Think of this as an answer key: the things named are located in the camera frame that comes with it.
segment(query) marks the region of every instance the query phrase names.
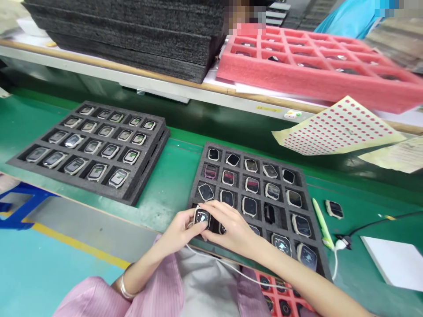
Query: stack of black foam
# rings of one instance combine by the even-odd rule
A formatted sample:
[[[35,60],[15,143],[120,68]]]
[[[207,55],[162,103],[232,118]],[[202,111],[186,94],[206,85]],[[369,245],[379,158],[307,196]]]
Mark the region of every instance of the stack of black foam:
[[[25,0],[60,48],[201,83],[219,53],[224,0]]]

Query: silver bangle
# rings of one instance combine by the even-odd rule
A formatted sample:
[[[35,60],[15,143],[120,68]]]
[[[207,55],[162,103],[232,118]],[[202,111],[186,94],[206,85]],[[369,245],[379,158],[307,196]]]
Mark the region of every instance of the silver bangle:
[[[136,294],[130,294],[126,291],[125,289],[125,285],[123,285],[123,276],[125,275],[125,273],[122,274],[122,277],[120,278],[120,292],[122,293],[122,296],[126,299],[133,299],[135,296],[137,296],[138,293]]]

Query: person's right hand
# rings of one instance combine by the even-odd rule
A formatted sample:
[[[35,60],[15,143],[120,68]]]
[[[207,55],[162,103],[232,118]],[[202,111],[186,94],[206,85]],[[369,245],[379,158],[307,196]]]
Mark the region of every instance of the person's right hand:
[[[210,240],[246,258],[253,259],[258,248],[260,248],[260,244],[266,240],[251,230],[238,210],[217,200],[200,203],[199,206],[208,211],[226,229],[224,235],[204,230],[201,233],[203,239]]]

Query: blue garment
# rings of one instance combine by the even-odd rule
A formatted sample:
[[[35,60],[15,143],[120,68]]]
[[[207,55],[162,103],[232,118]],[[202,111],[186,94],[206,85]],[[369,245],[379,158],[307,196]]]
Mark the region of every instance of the blue garment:
[[[380,19],[379,12],[376,0],[345,0],[314,31],[363,39],[374,23]]]

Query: red foam tray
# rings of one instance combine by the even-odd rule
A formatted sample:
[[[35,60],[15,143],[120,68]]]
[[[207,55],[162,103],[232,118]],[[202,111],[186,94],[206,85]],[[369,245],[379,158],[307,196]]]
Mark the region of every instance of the red foam tray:
[[[423,103],[423,80],[360,40],[271,26],[263,33],[231,36],[217,77],[334,102],[349,95],[368,109],[395,114]]]
[[[258,281],[262,281],[261,278],[265,277],[270,284],[272,285],[278,285],[276,284],[276,279],[274,277],[268,276],[266,274],[260,273],[256,271],[256,277]],[[288,283],[282,282],[281,280],[278,280],[279,283],[282,283],[286,287],[291,287]],[[309,310],[314,311],[314,309],[301,297],[299,293],[294,294],[292,290],[283,290],[283,289],[277,289],[274,287],[264,287],[261,286],[261,291],[263,292],[263,295],[266,299],[267,305],[272,307],[271,309],[271,315],[275,317],[301,317],[298,313],[298,307],[304,306],[308,308]],[[280,302],[287,303],[291,309],[291,313],[288,313],[288,311],[285,311],[284,314],[282,314],[281,305]]]

